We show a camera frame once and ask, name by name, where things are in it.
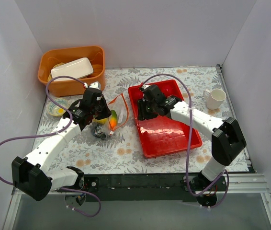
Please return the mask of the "green orange mango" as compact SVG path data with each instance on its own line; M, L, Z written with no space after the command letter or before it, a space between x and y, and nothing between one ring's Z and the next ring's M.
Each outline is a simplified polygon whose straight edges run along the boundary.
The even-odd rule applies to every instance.
M118 117L117 113L114 110L111 110L111 116L109 117L109 128L114 130L114 128L118 125Z

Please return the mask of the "dark grape bunch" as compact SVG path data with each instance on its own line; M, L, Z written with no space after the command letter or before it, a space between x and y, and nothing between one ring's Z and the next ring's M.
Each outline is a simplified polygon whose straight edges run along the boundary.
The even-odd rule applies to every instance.
M99 138L99 139L106 139L107 138L107 135L103 129L102 124L99 124L99 123L93 124L90 127L90 132L96 138Z

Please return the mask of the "clear zip bag orange zipper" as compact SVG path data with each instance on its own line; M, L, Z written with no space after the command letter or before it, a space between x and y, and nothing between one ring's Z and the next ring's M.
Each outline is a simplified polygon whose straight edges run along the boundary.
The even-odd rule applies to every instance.
M108 139L128 120L129 110L124 95L121 93L108 103L111 115L108 118L94 119L90 126L91 134L100 139Z

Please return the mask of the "red plastic tray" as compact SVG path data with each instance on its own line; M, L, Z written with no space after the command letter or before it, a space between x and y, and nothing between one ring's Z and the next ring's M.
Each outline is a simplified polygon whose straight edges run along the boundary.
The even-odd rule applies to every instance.
M138 106L133 94L140 91L139 88L139 85L129 87L128 94L144 156L154 158L186 151L190 129L188 125L164 116L144 121L137 119Z

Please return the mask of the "wrinkled red fruit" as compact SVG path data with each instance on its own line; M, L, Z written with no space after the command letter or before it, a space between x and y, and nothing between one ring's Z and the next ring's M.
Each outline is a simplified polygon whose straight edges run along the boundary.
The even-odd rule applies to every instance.
M137 91L133 94L134 100L137 101L141 98L143 98L143 93L141 91Z

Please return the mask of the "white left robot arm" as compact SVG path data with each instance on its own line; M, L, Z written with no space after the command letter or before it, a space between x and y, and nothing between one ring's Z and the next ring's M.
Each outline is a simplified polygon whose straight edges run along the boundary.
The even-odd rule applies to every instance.
M12 164L13 185L40 201L49 191L66 187L78 192L84 187L84 172L67 166L61 170L50 170L50 166L66 145L93 119L104 119L111 115L101 90L88 87L82 99L71 104L63 114L54 135L46 138L24 158L16 157Z

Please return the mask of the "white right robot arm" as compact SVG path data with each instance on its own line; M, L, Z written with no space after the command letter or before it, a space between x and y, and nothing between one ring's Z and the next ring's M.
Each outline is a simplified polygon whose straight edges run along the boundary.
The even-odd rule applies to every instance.
M198 181L203 190L212 189L225 167L247 145L238 121L232 117L223 120L191 108L177 96L166 96L157 85L143 85L140 91L143 98L137 101L139 120L166 116L189 125L190 129L197 130L211 141L212 157L199 173Z

